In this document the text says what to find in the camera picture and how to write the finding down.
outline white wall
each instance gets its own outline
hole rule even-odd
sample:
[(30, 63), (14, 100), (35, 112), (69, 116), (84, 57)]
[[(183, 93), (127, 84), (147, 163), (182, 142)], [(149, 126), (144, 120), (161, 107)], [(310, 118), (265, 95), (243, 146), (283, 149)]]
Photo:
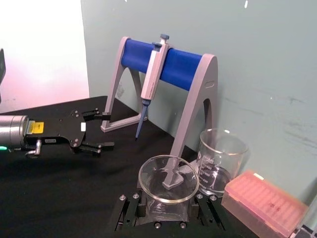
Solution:
[(0, 0), (0, 112), (89, 97), (81, 4)]
[[(178, 49), (215, 54), (218, 126), (250, 146), (244, 169), (309, 203), (317, 191), (317, 1), (244, 6), (245, 0), (82, 0), (90, 93), (108, 94), (123, 36), (153, 42), (166, 33)], [(128, 73), (119, 90), (119, 99), (136, 109)], [(175, 135), (186, 97), (161, 82), (150, 120)], [(188, 140), (192, 148), (202, 128), (201, 111)]]

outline pipette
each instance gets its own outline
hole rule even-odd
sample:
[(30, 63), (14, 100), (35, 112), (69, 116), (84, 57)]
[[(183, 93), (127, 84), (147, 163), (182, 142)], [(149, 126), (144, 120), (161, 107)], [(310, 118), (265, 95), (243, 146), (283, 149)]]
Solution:
[(148, 107), (155, 95), (155, 91), (159, 82), (160, 75), (162, 73), (167, 51), (169, 50), (169, 48), (171, 48), (171, 46), (166, 43), (168, 39), (168, 35), (161, 34), (160, 43), (153, 43), (154, 49), (151, 53), (149, 66), (147, 69), (147, 73), (145, 75), (145, 80), (141, 93), (143, 108), (137, 128), (137, 133), (135, 135), (135, 140), (137, 140), (139, 137), (144, 117), (146, 116)]

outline silver cylinder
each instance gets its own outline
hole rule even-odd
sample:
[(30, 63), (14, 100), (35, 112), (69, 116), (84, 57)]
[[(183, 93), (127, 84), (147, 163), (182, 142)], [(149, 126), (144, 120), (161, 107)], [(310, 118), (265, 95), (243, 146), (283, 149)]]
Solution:
[(0, 146), (8, 149), (24, 147), (28, 122), (27, 116), (0, 116)]

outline pipette tip box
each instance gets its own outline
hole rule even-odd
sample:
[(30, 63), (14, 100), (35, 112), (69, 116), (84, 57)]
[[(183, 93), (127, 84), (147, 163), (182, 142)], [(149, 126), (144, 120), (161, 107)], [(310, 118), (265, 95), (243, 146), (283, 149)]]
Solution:
[(227, 184), (221, 204), (260, 238), (288, 238), (308, 209), (252, 171)]

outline black table surface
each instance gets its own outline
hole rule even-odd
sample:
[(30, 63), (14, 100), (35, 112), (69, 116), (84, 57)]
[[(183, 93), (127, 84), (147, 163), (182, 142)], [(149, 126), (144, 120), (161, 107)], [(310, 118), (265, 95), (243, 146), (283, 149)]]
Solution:
[[(62, 117), (106, 104), (106, 97), (50, 105), (6, 113), (36, 117)], [(115, 100), (111, 120), (136, 113)], [(21, 151), (0, 153), (0, 237), (104, 238), (112, 208), (121, 194), (136, 190), (138, 171), (150, 157), (169, 154), (173, 137), (150, 121), (143, 124), (135, 141), (137, 125), (103, 133), (101, 122), (87, 123), (86, 140), (115, 142), (113, 151), (100, 157), (73, 154), (67, 145), (43, 146), (37, 159)], [(185, 147), (182, 157), (195, 159)], [(256, 238), (228, 213), (237, 232)]]

